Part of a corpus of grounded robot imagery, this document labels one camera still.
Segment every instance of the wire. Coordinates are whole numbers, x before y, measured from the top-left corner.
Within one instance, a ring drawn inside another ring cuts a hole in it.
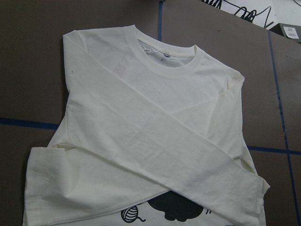
[[[215,2],[214,2],[214,0],[211,0],[210,2],[209,1],[210,0],[201,0],[201,2],[204,2],[204,3],[206,3],[206,4],[210,5],[210,6],[213,6],[215,8],[221,9],[222,0],[216,0]]]
[[[239,8],[239,10],[238,10],[234,15],[236,15],[241,9],[246,9],[246,7],[244,7],[244,6],[239,7],[239,6],[237,6],[237,5],[234,5],[234,4],[231,3],[231,2],[228,2],[227,0],[223,0],[223,1],[229,3],[230,5],[233,5],[233,6],[237,7],[237,8]],[[269,24],[267,25],[268,17],[269,17],[269,14],[270,14],[270,12],[271,12],[272,6],[267,7],[266,9],[264,9],[264,10],[263,10],[262,12],[260,12],[260,13],[257,13],[257,11],[255,10],[255,14],[254,14],[254,15],[251,14],[252,12],[254,12],[254,10],[252,10],[251,12],[249,12],[249,11],[247,11],[247,9],[246,9],[245,12],[244,12],[244,14],[243,14],[243,16],[245,16],[246,13],[249,13],[249,14],[247,15],[246,20],[252,23],[253,20],[254,20],[254,18],[255,18],[256,16],[260,15],[261,13],[263,13],[264,11],[266,11],[267,9],[269,9],[269,12],[268,12],[268,15],[267,15],[267,17],[266,17],[266,19],[265,19],[265,23],[264,23],[264,28],[267,28],[268,26],[270,26],[271,24],[274,23],[274,22],[271,22],[271,23],[269,23]]]
[[[296,2],[296,0],[293,0],[294,2]],[[298,2],[296,2],[299,6],[301,6]]]

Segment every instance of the sleeve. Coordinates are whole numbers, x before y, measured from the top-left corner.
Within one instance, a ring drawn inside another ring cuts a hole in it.
[[[257,174],[242,134],[241,88],[244,77],[236,72],[228,89],[217,98],[172,113],[178,120],[212,141],[239,165]]]
[[[67,135],[54,136],[49,147],[65,143],[81,148],[238,226],[259,225],[269,188],[263,178],[236,164],[221,146],[144,97],[66,36],[64,60],[70,92]],[[241,85],[235,82],[225,96]]]

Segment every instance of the barcode label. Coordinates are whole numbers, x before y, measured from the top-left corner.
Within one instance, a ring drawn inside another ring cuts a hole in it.
[[[296,29],[294,27],[283,27],[288,38],[299,39]]]

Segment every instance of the black cable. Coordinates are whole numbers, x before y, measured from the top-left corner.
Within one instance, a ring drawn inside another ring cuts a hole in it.
[[[215,8],[218,8],[218,9],[221,9],[221,6],[222,6],[222,0],[201,0],[201,2],[204,2],[210,6],[213,6]]]
[[[237,12],[239,12],[240,9],[243,8],[243,7],[239,7],[239,6],[237,6],[237,5],[234,5],[233,3],[228,2],[227,0],[223,0],[223,1],[229,3],[230,5],[233,5],[233,6],[237,7],[237,8],[239,8]],[[255,15],[253,15],[253,14],[251,15],[251,14],[250,14],[253,10],[252,10],[251,12],[249,12],[249,11],[246,10],[245,13],[244,13],[244,15],[246,15],[246,13],[249,13],[246,20],[252,23],[253,20],[254,20],[254,18],[255,18],[256,16],[260,15],[261,13],[263,13],[264,11],[266,11],[268,8],[269,8],[269,12],[268,12],[268,15],[267,15],[267,17],[266,17],[266,19],[265,19],[265,23],[264,23],[264,28],[267,28],[268,26],[270,26],[271,24],[274,23],[274,22],[271,22],[271,23],[269,23],[269,24],[267,25],[268,17],[269,17],[269,14],[270,14],[270,12],[271,12],[272,6],[267,7],[266,9],[264,9],[264,10],[263,10],[262,12],[260,12],[260,13],[255,12]]]
[[[296,0],[293,0],[294,2],[296,2]],[[296,2],[299,6],[301,6],[298,2]]]
[[[273,21],[273,22],[271,22],[271,23],[269,23],[269,24],[267,25],[268,17],[269,17],[269,14],[270,14],[270,12],[271,12],[272,6],[269,6],[269,7],[267,7],[266,9],[264,9],[262,12],[257,13],[257,11],[256,11],[255,9],[252,10],[251,12],[249,12],[245,6],[239,7],[239,6],[237,6],[237,5],[235,5],[235,4],[231,3],[231,2],[228,2],[227,0],[216,0],[215,2],[214,2],[214,0],[201,0],[201,1],[204,2],[204,3],[206,3],[206,4],[208,4],[208,5],[211,5],[211,6],[213,6],[213,7],[216,7],[216,8],[218,8],[218,9],[221,9],[222,2],[225,1],[225,2],[227,2],[228,4],[233,5],[233,6],[235,6],[235,7],[238,8],[238,10],[236,11],[236,13],[235,13],[234,15],[236,15],[240,10],[244,10],[244,13],[242,14],[242,16],[241,16],[240,18],[242,18],[242,19],[244,19],[244,20],[246,20],[246,21],[248,21],[248,22],[251,22],[251,23],[253,23],[253,20],[255,19],[256,16],[260,15],[261,13],[263,13],[263,12],[265,12],[267,9],[269,9],[269,12],[268,12],[268,15],[267,15],[267,17],[266,17],[266,19],[265,19],[265,23],[264,23],[264,26],[263,26],[263,27],[264,27],[264,28],[267,28],[268,26],[270,26],[271,24],[274,23],[274,21]]]

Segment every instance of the blue tape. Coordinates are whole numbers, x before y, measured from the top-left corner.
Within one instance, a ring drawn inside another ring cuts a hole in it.
[[[256,146],[247,146],[251,151],[260,151],[260,152],[271,152],[271,153],[280,153],[287,154],[286,150],[275,149],[275,148],[267,148],[267,147],[256,147]],[[290,154],[301,155],[301,152],[298,151],[289,151]]]
[[[39,128],[39,129],[53,129],[53,130],[57,130],[57,128],[59,126],[58,124],[53,124],[53,123],[45,123],[45,122],[38,122],[38,121],[25,121],[25,120],[17,120],[17,119],[6,119],[6,118],[0,118],[0,124],[10,125],[10,126]]]
[[[296,195],[296,188],[295,188],[295,182],[294,182],[294,178],[293,178],[293,169],[292,169],[292,163],[291,163],[291,156],[290,156],[288,140],[287,140],[287,135],[286,135],[285,121],[284,121],[284,116],[283,116],[283,109],[282,109],[282,104],[281,104],[281,97],[280,97],[277,71],[276,71],[275,60],[274,60],[274,51],[273,51],[270,31],[268,31],[268,37],[269,37],[269,47],[270,47],[270,52],[271,52],[273,72],[274,72],[274,80],[275,80],[278,104],[279,104],[279,109],[280,109],[280,117],[281,117],[281,122],[282,122],[282,129],[283,129],[283,132],[284,132],[286,155],[287,155],[288,167],[289,167],[289,170],[290,170],[291,183],[292,183],[292,187],[293,187],[293,199],[294,199],[295,208],[296,208],[296,216],[297,216],[298,226],[301,226],[299,207],[298,207],[298,201],[297,201],[297,195]]]
[[[159,11],[158,11],[158,40],[162,41],[162,11],[163,11],[163,2],[165,0],[159,1]]]

